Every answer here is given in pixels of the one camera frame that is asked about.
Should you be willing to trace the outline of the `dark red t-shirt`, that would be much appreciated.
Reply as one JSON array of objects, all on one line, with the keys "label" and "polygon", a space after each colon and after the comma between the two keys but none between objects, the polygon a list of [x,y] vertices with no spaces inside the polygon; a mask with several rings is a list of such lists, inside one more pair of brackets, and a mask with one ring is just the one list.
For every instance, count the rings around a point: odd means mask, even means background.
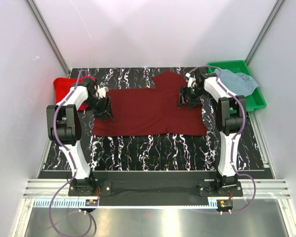
[{"label": "dark red t-shirt", "polygon": [[114,119],[95,119],[93,135],[104,137],[146,136],[165,133],[205,136],[207,127],[202,107],[179,107],[180,88],[187,82],[182,75],[166,71],[153,78],[154,88],[113,89]]}]

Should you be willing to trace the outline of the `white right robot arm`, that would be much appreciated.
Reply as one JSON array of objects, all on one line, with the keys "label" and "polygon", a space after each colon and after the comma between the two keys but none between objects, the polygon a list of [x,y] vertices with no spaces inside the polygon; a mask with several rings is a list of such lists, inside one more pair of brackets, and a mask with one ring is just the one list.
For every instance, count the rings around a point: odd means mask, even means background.
[{"label": "white right robot arm", "polygon": [[187,85],[180,87],[178,107],[187,104],[189,109],[200,105],[200,96],[208,92],[217,102],[216,128],[221,136],[221,153],[217,172],[212,182],[199,183],[204,194],[216,193],[228,196],[237,188],[238,171],[236,168],[238,144],[246,123],[246,97],[236,95],[220,79],[218,73],[200,73],[200,67],[186,73]]}]

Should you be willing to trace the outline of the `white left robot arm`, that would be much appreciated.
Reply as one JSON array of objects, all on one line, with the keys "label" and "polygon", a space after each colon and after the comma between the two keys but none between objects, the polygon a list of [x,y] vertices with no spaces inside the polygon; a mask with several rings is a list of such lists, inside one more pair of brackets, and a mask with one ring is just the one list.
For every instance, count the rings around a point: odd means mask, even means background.
[{"label": "white left robot arm", "polygon": [[81,147],[82,128],[78,110],[92,109],[99,119],[114,118],[107,87],[98,87],[90,77],[56,79],[56,104],[46,108],[48,137],[65,155],[72,177],[68,180],[72,194],[90,196],[100,189]]}]

